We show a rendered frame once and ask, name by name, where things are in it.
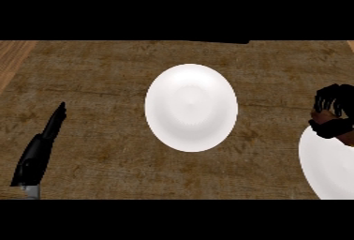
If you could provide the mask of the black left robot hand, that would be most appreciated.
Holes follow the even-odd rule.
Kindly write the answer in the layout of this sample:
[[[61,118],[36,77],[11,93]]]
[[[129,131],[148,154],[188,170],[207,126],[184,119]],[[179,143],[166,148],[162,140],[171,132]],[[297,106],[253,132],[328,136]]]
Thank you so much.
[[[47,169],[56,136],[64,118],[66,108],[64,103],[60,103],[42,132],[33,135],[22,153],[10,180],[11,187],[36,186],[39,184]]]

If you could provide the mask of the white oval plate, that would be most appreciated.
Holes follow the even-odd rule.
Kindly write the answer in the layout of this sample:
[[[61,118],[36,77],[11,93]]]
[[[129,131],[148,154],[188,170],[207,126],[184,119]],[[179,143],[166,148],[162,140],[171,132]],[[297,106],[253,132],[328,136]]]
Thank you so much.
[[[311,127],[297,140],[297,161],[320,199],[354,200],[354,147],[321,138]]]
[[[237,100],[224,76],[209,67],[168,68],[148,85],[144,119],[159,141],[182,152],[202,152],[228,137]]]

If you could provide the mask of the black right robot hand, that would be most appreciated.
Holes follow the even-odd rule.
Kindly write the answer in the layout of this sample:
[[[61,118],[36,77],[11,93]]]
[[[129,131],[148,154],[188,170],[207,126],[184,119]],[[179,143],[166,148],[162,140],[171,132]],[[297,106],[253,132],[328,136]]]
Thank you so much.
[[[349,84],[331,85],[317,91],[314,112],[334,110],[334,117],[318,123],[308,121],[311,129],[324,139],[331,139],[354,130],[354,86]]]

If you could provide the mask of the brown woven placemat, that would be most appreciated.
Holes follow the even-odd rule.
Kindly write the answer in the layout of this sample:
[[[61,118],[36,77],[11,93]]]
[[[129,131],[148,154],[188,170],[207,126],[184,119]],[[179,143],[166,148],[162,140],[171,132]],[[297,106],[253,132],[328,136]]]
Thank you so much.
[[[216,70],[235,93],[231,134],[210,150],[166,147],[144,121],[144,94],[184,63]],[[1,41],[0,199],[56,109],[66,119],[41,181],[47,199],[309,199],[299,135],[314,95],[354,84],[342,41]]]

